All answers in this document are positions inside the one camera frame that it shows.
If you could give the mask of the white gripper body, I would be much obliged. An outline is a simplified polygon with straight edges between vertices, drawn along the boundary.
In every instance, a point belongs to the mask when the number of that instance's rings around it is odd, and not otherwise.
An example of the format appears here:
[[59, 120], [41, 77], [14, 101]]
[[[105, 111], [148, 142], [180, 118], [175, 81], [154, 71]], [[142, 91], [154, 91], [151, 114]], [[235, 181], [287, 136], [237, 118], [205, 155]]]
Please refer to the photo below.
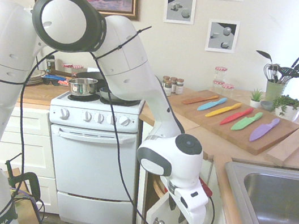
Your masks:
[[198, 182], [190, 189], [176, 188], [173, 199], [188, 224], [203, 224], [209, 200], [201, 183]]

